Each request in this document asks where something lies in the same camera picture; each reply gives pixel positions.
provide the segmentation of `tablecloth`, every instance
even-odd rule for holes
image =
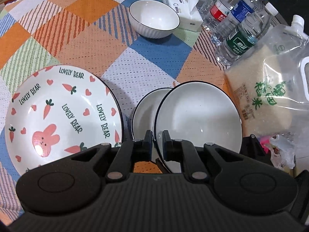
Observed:
[[[5,144],[12,94],[32,73],[70,64],[100,77],[113,91],[130,139],[134,108],[148,92],[189,80],[228,93],[209,34],[177,29],[163,39],[139,36],[128,20],[136,0],[17,0],[0,13],[0,219],[22,212],[15,193],[20,177]]]

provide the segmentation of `plate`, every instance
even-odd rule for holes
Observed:
[[[132,136],[136,139],[144,139],[147,130],[153,131],[153,124],[158,107],[164,96],[171,88],[159,88],[146,94],[138,103],[132,116]],[[159,155],[152,145],[151,161],[159,158]]]
[[[185,139],[203,147],[212,142],[239,153],[242,126],[237,109],[228,95],[218,87],[190,81],[174,87],[162,100],[155,120],[154,139],[163,158],[162,132],[172,139]],[[165,161],[173,173],[180,173],[180,163]]]
[[[102,142],[119,146],[123,120],[109,88],[90,72],[68,65],[31,75],[13,95],[5,141],[20,175]]]

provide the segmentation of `bowl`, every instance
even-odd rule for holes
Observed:
[[[155,0],[138,0],[129,8],[132,27],[147,38],[163,38],[174,32],[180,25],[176,11]]]
[[[239,153],[242,126],[238,111],[228,95],[218,87],[202,81],[180,84],[163,98],[155,120],[154,139],[163,158],[162,132],[172,139],[185,139],[197,147],[215,143]],[[165,161],[173,173],[180,173],[180,163]]]
[[[146,130],[153,130],[154,119],[158,107],[164,96],[172,88],[159,88],[149,92],[138,103],[132,116],[132,136],[133,139],[144,139]],[[152,145],[151,161],[159,158],[158,152]]]

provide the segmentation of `bunny print plate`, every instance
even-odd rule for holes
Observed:
[[[20,175],[103,142],[120,146],[122,137],[114,95],[75,66],[35,72],[13,95],[6,116],[7,150]]]

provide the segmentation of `green bottle label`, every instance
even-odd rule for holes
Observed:
[[[254,43],[251,43],[236,27],[233,32],[227,37],[227,45],[237,55],[243,55],[250,49]]]

